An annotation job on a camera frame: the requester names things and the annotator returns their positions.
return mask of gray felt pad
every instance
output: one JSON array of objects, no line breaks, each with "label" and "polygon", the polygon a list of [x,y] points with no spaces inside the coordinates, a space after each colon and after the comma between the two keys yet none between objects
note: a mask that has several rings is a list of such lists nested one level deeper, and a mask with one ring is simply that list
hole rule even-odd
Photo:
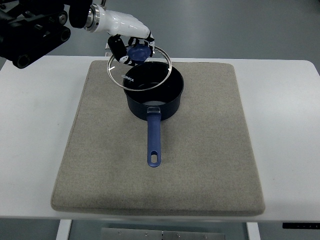
[{"label": "gray felt pad", "polygon": [[159,167],[147,164],[147,122],[94,61],[52,193],[57,211],[144,216],[250,216],[265,209],[235,71],[173,63],[180,107],[161,122]]}]

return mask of robotic hand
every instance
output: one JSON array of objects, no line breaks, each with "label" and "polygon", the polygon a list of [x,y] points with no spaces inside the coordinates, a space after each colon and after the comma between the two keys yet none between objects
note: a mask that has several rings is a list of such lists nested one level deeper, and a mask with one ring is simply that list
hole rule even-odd
[{"label": "robotic hand", "polygon": [[131,37],[128,45],[132,45],[134,40],[136,47],[140,43],[140,39],[144,40],[145,48],[140,47],[140,51],[147,53],[147,57],[152,57],[155,50],[155,39],[150,30],[138,19],[132,15],[105,10],[103,6],[92,4],[88,13],[87,22],[84,29],[91,33],[107,32],[111,35],[108,39],[108,45],[114,55],[114,58],[123,64],[134,66],[135,60],[131,59],[127,53],[126,47],[120,36]]},{"label": "robotic hand", "polygon": [[[18,4],[6,12],[4,4],[9,2]],[[65,5],[70,6],[72,27],[111,35],[108,45],[119,62],[136,64],[128,55],[121,35],[131,37],[129,45],[135,40],[133,47],[143,39],[143,50],[152,57],[155,40],[150,30],[132,15],[105,10],[105,2],[97,5],[92,0],[0,0],[0,57],[23,69],[65,43],[71,35],[64,26],[68,19]]]}]

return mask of saucepan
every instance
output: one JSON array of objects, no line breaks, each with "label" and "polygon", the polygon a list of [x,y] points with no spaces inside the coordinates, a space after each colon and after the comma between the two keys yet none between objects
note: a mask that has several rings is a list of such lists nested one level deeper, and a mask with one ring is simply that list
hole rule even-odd
[{"label": "saucepan", "polygon": [[[163,58],[153,56],[133,67],[122,67],[116,73],[111,56],[108,63],[110,78],[124,89],[130,111],[139,119],[147,121],[147,164],[158,167],[161,164],[161,121],[176,113],[184,89],[184,79],[172,66],[168,55],[160,48],[155,48]],[[121,76],[122,85],[115,81]]]}]

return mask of blue handle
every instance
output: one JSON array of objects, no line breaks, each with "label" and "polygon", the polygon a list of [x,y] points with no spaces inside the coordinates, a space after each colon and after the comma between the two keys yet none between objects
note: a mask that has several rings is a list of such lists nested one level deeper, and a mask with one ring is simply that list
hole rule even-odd
[{"label": "blue handle", "polygon": [[148,122],[147,162],[150,167],[155,168],[161,164],[160,108],[148,107],[146,120]]}]

